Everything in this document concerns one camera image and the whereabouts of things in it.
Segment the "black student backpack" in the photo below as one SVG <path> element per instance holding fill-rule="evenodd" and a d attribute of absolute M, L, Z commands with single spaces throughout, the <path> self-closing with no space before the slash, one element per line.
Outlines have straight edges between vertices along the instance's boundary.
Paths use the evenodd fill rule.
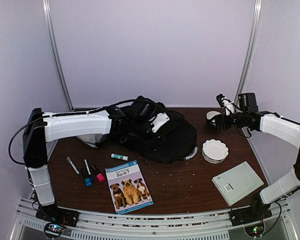
<path fill-rule="evenodd" d="M 154 102 L 154 112 L 149 117 L 139 117 L 137 98 L 130 105 L 116 108 L 118 115 L 111 120 L 110 137 L 130 151 L 163 164 L 184 160 L 197 152 L 197 130 L 179 112 Z M 157 133 L 148 136 L 131 134 L 135 123 L 149 120 L 158 113 L 166 113 L 170 121 Z"/>

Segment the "pale green book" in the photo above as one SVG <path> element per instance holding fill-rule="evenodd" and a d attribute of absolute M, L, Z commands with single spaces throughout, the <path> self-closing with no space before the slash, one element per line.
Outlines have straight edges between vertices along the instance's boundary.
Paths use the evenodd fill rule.
<path fill-rule="evenodd" d="M 247 161 L 213 177 L 212 182 L 229 206 L 264 185 Z"/>

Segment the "dog picture book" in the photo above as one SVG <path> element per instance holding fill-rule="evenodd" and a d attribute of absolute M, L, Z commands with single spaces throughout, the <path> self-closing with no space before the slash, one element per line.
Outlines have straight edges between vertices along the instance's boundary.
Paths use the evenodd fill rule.
<path fill-rule="evenodd" d="M 136 160 L 105 169 L 114 210 L 126 214 L 154 204 Z"/>

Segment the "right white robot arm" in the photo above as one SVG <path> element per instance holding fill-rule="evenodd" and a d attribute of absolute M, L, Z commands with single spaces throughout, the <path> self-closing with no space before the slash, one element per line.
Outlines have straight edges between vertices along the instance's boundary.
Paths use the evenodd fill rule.
<path fill-rule="evenodd" d="M 300 189 L 300 123 L 276 112 L 259 111 L 253 92 L 239 94 L 239 105 L 235 105 L 223 94 L 217 95 L 216 100 L 220 107 L 225 109 L 224 113 L 212 118 L 218 131 L 246 128 L 248 132 L 258 131 L 275 136 L 298 149 L 292 170 L 252 198 L 246 216 L 249 220 L 256 221 L 266 212 L 270 204 Z"/>

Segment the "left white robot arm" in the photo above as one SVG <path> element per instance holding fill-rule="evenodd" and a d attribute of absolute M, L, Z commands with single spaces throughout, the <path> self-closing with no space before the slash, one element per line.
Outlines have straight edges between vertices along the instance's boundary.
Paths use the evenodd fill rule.
<path fill-rule="evenodd" d="M 108 106 L 86 111 L 43 112 L 34 108 L 23 132 L 23 163 L 30 175 L 39 208 L 51 222 L 62 218 L 53 193 L 48 170 L 46 144 L 59 139 L 83 135 L 107 135 L 114 130 L 115 121 L 127 120 L 127 115 L 117 106 Z"/>

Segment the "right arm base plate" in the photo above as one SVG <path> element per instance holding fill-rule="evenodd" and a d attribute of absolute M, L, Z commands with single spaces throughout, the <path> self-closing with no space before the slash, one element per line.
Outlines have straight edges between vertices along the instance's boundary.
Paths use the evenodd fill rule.
<path fill-rule="evenodd" d="M 261 221 L 262 219 L 270 218 L 271 216 L 272 212 L 268 209 L 262 212 L 252 213 L 251 207 L 234 208 L 229 212 L 230 221 L 233 227 Z"/>

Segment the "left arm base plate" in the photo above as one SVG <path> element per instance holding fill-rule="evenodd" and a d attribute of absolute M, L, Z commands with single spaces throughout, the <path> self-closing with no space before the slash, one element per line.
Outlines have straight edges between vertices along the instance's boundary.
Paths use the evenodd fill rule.
<path fill-rule="evenodd" d="M 35 217 L 37 219 L 56 223 L 61 226 L 76 227 L 79 215 L 80 214 L 78 211 L 59 208 L 53 213 L 45 213 L 42 210 L 38 210 L 35 214 Z"/>

